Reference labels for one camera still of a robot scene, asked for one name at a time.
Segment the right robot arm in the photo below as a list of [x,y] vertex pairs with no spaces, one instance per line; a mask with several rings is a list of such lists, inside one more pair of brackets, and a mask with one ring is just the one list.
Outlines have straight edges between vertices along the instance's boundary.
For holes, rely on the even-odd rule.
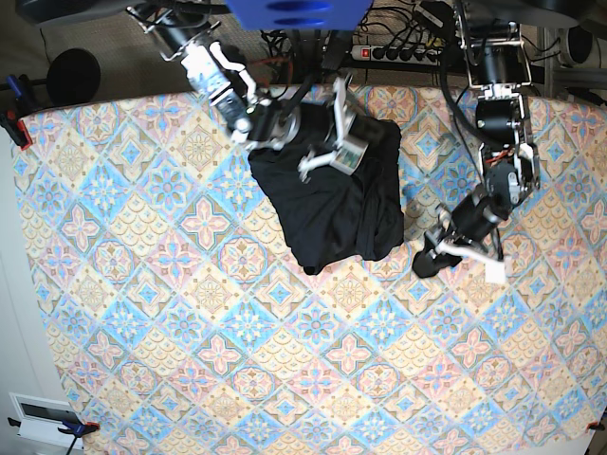
[[[352,174],[368,148],[381,141],[379,122],[347,99],[349,80],[335,79],[321,105],[304,101],[323,72],[339,69],[367,1],[18,1],[17,14],[36,26],[81,23],[126,12],[154,37],[166,61],[178,59],[192,88],[226,122],[232,141],[247,150],[306,147],[301,180],[323,166]],[[289,62],[305,76],[295,94],[280,100],[251,76],[232,45],[212,37],[213,16],[233,15],[245,30],[276,27],[295,50]]]

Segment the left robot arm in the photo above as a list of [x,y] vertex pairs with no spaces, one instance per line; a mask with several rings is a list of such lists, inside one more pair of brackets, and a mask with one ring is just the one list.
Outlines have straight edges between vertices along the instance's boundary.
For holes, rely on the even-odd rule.
[[[437,222],[424,234],[413,259],[417,278],[428,279],[465,258],[485,266],[487,282],[506,281],[498,226],[541,185],[540,158],[522,88],[532,83],[523,24],[574,27],[594,2],[455,1],[443,20],[446,46],[439,59],[439,84],[458,131],[480,142],[472,163],[480,182],[454,208],[437,208]],[[463,61],[469,89],[478,93],[474,119],[451,94],[450,67]]]

